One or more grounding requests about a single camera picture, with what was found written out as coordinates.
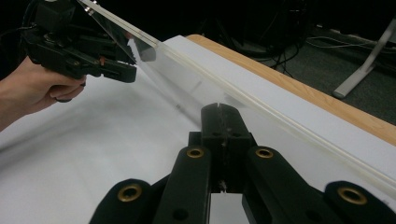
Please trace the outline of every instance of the brass bolt hole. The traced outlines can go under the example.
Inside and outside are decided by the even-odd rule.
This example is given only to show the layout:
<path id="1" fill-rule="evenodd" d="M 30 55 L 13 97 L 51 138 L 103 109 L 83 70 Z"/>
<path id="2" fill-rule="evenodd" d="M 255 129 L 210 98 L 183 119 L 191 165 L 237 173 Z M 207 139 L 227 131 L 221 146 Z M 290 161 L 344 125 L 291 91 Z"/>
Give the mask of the brass bolt hole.
<path id="1" fill-rule="evenodd" d="M 187 217 L 189 217 L 189 213 L 182 208 L 175 210 L 173 213 L 173 218 L 178 221 L 185 220 Z"/>
<path id="2" fill-rule="evenodd" d="M 137 184 L 131 184 L 120 189 L 118 197 L 120 201 L 128 203 L 139 198 L 141 194 L 142 188 Z"/>
<path id="3" fill-rule="evenodd" d="M 274 156 L 274 153 L 268 149 L 260 148 L 256 150 L 256 155 L 259 156 L 260 158 L 269 159 Z"/>
<path id="4" fill-rule="evenodd" d="M 354 203 L 358 205 L 363 205 L 367 203 L 367 198 L 356 189 L 341 187 L 337 190 L 337 193 L 341 196 L 342 199 L 349 203 Z"/>
<path id="5" fill-rule="evenodd" d="M 305 212 L 305 215 L 314 222 L 321 222 L 323 220 L 321 215 L 316 211 L 308 210 Z"/>
<path id="6" fill-rule="evenodd" d="M 204 156 L 204 151 L 200 148 L 192 148 L 187 151 L 187 155 L 191 158 L 200 158 Z"/>

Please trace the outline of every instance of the metal stand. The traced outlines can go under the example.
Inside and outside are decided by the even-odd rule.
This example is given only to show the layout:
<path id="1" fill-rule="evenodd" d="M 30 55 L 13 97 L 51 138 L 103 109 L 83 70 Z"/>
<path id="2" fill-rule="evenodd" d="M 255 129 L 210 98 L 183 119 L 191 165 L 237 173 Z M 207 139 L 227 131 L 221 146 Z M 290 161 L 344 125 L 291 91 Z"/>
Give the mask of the metal stand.
<path id="1" fill-rule="evenodd" d="M 370 55 L 364 62 L 364 64 L 356 70 L 349 78 L 347 78 L 335 91 L 332 92 L 332 95 L 338 99 L 343 99 L 347 96 L 347 94 L 353 90 L 375 67 L 373 65 L 376 56 L 378 56 L 379 52 L 382 48 L 385 47 L 390 37 L 395 31 L 396 27 L 396 16 L 390 22 L 388 28 L 385 30 L 384 34 L 379 38 L 378 43 L 375 45 Z"/>
<path id="2" fill-rule="evenodd" d="M 346 181 L 310 187 L 276 150 L 257 146 L 237 109 L 202 109 L 170 175 L 150 185 L 127 179 L 100 202 L 91 224 L 203 224 L 212 193 L 239 193 L 249 223 L 396 223 L 396 214 Z"/>

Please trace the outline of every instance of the wooden surface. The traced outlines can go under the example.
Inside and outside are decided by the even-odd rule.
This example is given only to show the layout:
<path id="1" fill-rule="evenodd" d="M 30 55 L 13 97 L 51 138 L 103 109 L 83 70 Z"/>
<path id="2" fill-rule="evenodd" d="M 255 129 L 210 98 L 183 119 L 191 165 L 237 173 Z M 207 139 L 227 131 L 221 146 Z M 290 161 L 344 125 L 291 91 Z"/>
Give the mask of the wooden surface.
<path id="1" fill-rule="evenodd" d="M 204 36 L 189 35 L 187 38 L 198 45 L 217 53 L 219 56 L 246 68 L 248 71 L 271 81 L 277 86 L 298 95 L 306 101 L 327 110 L 335 116 L 363 129 L 364 131 L 396 146 L 396 126 L 367 114 L 356 107 L 347 105 L 340 100 L 321 91 L 317 91 L 291 77 L 287 77 L 238 52 L 227 49 Z"/>

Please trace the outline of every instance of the brass insert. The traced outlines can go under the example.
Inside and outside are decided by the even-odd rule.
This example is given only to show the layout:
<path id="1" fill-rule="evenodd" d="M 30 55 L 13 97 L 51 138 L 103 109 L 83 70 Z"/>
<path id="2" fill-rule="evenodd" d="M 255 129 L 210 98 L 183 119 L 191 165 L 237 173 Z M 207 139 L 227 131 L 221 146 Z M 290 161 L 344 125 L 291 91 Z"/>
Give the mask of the brass insert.
<path id="1" fill-rule="evenodd" d="M 119 200 L 128 203 L 136 200 L 142 194 L 142 188 L 137 184 L 131 184 L 120 189 L 118 197 Z"/>
<path id="2" fill-rule="evenodd" d="M 204 151 L 200 148 L 192 148 L 187 150 L 187 155 L 191 158 L 200 158 L 204 156 Z"/>
<path id="3" fill-rule="evenodd" d="M 354 203 L 358 205 L 363 205 L 367 203 L 367 198 L 356 189 L 341 187 L 337 190 L 337 193 L 341 196 L 342 199 L 349 203 Z"/>
<path id="4" fill-rule="evenodd" d="M 256 155 L 260 158 L 270 159 L 274 156 L 274 153 L 266 148 L 259 148 L 256 150 Z"/>

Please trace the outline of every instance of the transparent plastic film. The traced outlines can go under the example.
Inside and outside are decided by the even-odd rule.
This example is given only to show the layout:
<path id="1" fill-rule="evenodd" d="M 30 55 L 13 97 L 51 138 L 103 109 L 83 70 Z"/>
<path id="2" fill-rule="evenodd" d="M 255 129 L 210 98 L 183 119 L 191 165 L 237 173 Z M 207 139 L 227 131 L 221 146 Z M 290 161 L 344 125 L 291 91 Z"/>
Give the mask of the transparent plastic film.
<path id="1" fill-rule="evenodd" d="M 231 96 L 240 104 L 252 108 L 280 129 L 288 130 L 310 147 L 317 149 L 323 160 L 335 160 L 351 173 L 387 194 L 396 201 L 396 180 L 361 161 L 304 125 L 273 109 L 247 90 L 242 90 L 227 79 L 217 76 L 200 64 L 169 48 L 161 41 L 108 12 L 89 0 L 78 0 L 86 11 L 120 45 L 171 104 L 194 122 L 200 122 L 200 110 L 213 102 L 224 102 Z"/>

